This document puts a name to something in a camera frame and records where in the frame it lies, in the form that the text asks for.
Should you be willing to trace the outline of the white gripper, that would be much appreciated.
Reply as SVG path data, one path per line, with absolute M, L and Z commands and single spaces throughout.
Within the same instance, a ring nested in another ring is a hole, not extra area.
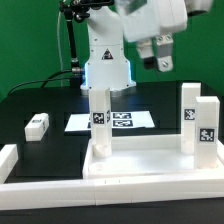
M 171 71 L 173 36 L 168 33 L 177 33 L 187 27 L 184 0 L 116 0 L 116 10 L 121 17 L 126 40 L 140 41 L 137 51 L 144 68 L 155 69 L 157 65 L 160 72 Z M 153 37 L 156 37 L 156 57 L 152 41 L 148 39 Z

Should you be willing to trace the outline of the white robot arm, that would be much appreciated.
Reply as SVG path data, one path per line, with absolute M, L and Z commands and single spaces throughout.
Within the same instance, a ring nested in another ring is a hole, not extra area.
M 147 69 L 173 69 L 172 35 L 187 28 L 188 18 L 208 12 L 214 0 L 114 0 L 115 10 L 92 7 L 87 20 L 90 57 L 85 63 L 83 94 L 108 88 L 113 95 L 133 89 L 124 43 L 134 43 Z

